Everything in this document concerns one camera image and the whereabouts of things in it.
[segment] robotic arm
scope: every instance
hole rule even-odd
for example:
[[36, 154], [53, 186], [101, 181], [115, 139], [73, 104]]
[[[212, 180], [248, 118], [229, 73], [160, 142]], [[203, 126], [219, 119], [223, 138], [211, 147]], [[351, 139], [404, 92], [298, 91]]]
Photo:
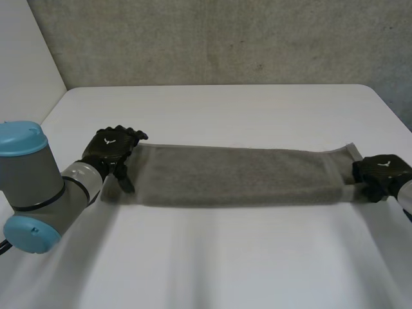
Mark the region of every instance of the robotic arm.
[[131, 128], [101, 129], [82, 158], [60, 174], [38, 124], [0, 124], [0, 190], [14, 210], [3, 228], [0, 254], [12, 245], [30, 253], [52, 249], [95, 201], [109, 174], [124, 192], [134, 192], [125, 161], [140, 140], [147, 135]]
[[352, 173], [356, 182], [366, 184], [368, 201], [394, 196], [412, 221], [412, 168], [405, 161], [394, 154], [370, 156], [354, 162]]

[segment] gray wall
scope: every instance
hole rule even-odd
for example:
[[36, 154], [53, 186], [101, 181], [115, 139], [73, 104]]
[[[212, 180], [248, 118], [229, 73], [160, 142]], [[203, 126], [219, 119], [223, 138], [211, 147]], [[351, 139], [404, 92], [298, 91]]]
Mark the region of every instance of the gray wall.
[[411, 0], [28, 3], [68, 89], [359, 83], [412, 128]]

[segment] blue joint cap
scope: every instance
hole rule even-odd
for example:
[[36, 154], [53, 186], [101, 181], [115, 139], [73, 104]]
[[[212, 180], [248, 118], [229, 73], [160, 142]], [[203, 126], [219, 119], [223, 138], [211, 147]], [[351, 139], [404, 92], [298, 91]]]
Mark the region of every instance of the blue joint cap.
[[0, 156], [24, 156], [48, 145], [41, 127], [32, 121], [0, 124]]
[[29, 253], [45, 253], [62, 238], [45, 222], [24, 216], [10, 217], [3, 227], [3, 233], [9, 243]]

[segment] white table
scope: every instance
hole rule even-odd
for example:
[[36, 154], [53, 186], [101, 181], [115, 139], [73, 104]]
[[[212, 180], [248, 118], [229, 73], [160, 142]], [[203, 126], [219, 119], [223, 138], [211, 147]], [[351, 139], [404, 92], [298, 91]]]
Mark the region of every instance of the white table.
[[[412, 135], [365, 86], [73, 89], [42, 127], [61, 169], [101, 127], [153, 144], [324, 151], [412, 164]], [[1, 222], [11, 215], [1, 201]], [[250, 209], [89, 207], [44, 255], [0, 257], [1, 308], [411, 308], [412, 224], [392, 199]]]

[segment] gray towel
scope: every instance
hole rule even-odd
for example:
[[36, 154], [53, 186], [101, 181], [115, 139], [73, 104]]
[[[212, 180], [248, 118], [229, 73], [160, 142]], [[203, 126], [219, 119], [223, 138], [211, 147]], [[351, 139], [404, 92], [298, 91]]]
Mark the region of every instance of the gray towel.
[[140, 144], [129, 163], [136, 194], [118, 202], [241, 207], [358, 201], [362, 186], [351, 175], [356, 160], [362, 156], [353, 144], [323, 153]]

